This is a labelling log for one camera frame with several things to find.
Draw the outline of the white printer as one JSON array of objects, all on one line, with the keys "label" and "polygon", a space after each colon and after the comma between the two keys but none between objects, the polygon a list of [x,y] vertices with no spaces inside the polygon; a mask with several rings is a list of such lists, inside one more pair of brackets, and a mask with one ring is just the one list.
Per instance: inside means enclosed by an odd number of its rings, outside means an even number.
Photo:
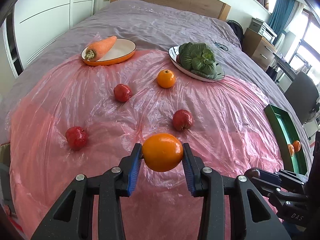
[{"label": "white printer", "polygon": [[277,34],[272,30],[272,28],[266,22],[258,18],[252,18],[249,29],[263,36],[270,43],[273,43],[277,37]]}]

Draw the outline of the large textured mandarin orange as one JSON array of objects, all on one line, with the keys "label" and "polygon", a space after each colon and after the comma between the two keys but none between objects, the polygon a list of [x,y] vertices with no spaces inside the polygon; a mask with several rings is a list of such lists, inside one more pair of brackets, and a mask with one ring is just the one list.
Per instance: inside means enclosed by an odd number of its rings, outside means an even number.
[{"label": "large textured mandarin orange", "polygon": [[293,148],[294,148],[294,150],[295,150],[295,153],[299,152],[300,149],[301,149],[301,143],[300,143],[299,140],[294,141],[294,142],[292,143],[292,146],[293,146]]}]

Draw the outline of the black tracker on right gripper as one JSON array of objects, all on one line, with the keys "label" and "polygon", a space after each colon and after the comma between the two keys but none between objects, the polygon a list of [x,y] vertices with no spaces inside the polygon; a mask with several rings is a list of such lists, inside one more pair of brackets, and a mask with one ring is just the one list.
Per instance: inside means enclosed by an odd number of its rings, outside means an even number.
[{"label": "black tracker on right gripper", "polygon": [[310,198],[319,197],[320,185],[320,133],[316,132],[315,145],[313,149],[313,161],[308,179],[308,190]]}]

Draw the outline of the green bok choy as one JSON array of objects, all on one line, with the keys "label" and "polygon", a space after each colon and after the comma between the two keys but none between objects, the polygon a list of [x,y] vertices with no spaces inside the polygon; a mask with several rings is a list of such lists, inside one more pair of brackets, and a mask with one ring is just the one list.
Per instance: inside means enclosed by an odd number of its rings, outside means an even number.
[{"label": "green bok choy", "polygon": [[207,79],[217,77],[215,55],[210,46],[205,43],[184,43],[178,49],[180,65]]}]

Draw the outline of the green rectangular tray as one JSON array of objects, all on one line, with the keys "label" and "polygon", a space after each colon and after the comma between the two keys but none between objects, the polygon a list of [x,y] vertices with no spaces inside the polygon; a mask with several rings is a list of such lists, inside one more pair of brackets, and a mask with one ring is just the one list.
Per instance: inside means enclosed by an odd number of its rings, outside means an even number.
[{"label": "green rectangular tray", "polygon": [[[298,129],[289,113],[272,104],[267,105],[264,112],[278,144],[284,169],[307,175],[310,169],[308,163],[308,157],[311,153],[310,148],[303,142],[303,137],[298,133]],[[291,155],[288,144],[292,144],[296,140],[300,141],[301,149]]]}]

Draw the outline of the grey office chair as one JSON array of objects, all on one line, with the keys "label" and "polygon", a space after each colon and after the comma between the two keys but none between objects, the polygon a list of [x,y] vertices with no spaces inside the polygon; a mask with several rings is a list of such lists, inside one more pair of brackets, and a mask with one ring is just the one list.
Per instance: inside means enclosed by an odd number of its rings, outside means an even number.
[{"label": "grey office chair", "polygon": [[304,72],[296,76],[284,95],[301,124],[312,122],[319,116],[319,91]]}]

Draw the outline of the teal curtain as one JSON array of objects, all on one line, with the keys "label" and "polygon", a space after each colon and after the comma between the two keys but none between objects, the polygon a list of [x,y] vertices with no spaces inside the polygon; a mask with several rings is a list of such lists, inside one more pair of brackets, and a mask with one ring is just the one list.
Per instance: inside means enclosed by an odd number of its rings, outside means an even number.
[{"label": "teal curtain", "polygon": [[276,0],[268,25],[277,37],[284,31],[285,24],[298,6],[299,2],[296,0]]}]

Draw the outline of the white plate with dark rim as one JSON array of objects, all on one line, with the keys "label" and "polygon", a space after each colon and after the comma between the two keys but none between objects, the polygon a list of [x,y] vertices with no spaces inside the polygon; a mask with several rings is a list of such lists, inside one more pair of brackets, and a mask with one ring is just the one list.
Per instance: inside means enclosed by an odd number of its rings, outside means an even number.
[{"label": "white plate with dark rim", "polygon": [[225,77],[214,50],[205,43],[184,43],[169,48],[168,54],[173,64],[189,77],[203,82],[220,81]]}]

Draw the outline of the dark purple plum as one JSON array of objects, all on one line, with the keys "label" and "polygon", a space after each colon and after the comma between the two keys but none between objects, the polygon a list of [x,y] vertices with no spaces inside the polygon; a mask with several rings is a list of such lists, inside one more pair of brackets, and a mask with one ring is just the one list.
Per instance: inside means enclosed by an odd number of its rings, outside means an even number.
[{"label": "dark purple plum", "polygon": [[260,169],[256,167],[250,168],[245,172],[245,176],[249,179],[260,178],[261,177]]}]

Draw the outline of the red fruit centre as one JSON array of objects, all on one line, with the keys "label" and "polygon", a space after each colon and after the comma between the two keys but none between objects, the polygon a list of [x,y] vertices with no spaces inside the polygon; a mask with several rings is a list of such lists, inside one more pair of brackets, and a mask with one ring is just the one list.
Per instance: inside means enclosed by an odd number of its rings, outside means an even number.
[{"label": "red fruit centre", "polygon": [[177,131],[183,131],[193,126],[194,119],[188,110],[180,109],[173,115],[172,124]]}]

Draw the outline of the red fruit left front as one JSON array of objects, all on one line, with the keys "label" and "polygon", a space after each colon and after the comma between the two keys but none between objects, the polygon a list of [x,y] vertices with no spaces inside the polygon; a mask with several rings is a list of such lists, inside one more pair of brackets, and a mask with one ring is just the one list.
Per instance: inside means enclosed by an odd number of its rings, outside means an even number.
[{"label": "red fruit left front", "polygon": [[88,135],[80,126],[74,126],[67,129],[65,136],[68,145],[74,151],[78,151],[87,145]]}]

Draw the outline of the smooth orange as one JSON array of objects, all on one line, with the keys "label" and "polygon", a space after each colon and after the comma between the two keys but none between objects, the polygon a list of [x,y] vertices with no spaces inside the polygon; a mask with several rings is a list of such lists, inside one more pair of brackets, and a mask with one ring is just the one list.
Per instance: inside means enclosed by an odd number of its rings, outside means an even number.
[{"label": "smooth orange", "polygon": [[158,133],[146,139],[142,154],[148,168],[155,172],[167,172],[181,162],[183,146],[173,135]]},{"label": "smooth orange", "polygon": [[171,88],[175,84],[175,81],[175,74],[171,70],[161,70],[157,75],[157,83],[162,88]]}]

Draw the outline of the wooden bedside drawer cabinet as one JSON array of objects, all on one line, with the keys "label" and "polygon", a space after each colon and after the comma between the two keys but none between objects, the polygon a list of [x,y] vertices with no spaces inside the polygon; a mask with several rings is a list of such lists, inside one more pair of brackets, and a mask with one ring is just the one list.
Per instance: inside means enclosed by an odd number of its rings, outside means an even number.
[{"label": "wooden bedside drawer cabinet", "polygon": [[247,28],[242,43],[242,51],[247,54],[264,71],[274,61],[277,52],[266,38]]}]

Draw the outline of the red fruit far left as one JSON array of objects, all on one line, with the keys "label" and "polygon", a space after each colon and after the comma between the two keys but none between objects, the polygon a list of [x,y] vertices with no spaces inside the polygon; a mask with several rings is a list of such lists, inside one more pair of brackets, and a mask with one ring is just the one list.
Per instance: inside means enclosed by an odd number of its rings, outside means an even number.
[{"label": "red fruit far left", "polygon": [[127,102],[132,97],[131,88],[122,83],[116,85],[113,92],[115,99],[119,102]]}]

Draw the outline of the black backpack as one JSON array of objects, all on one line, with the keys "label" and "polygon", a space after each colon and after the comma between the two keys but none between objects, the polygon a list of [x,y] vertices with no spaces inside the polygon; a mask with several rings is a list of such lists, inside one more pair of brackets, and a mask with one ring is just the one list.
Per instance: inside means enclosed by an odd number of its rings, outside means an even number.
[{"label": "black backpack", "polygon": [[244,30],[242,28],[242,26],[234,21],[234,20],[228,20],[227,24],[232,28],[232,30],[234,31],[235,35],[237,36],[239,42],[240,42],[240,46],[242,47],[243,41],[244,41]]}]

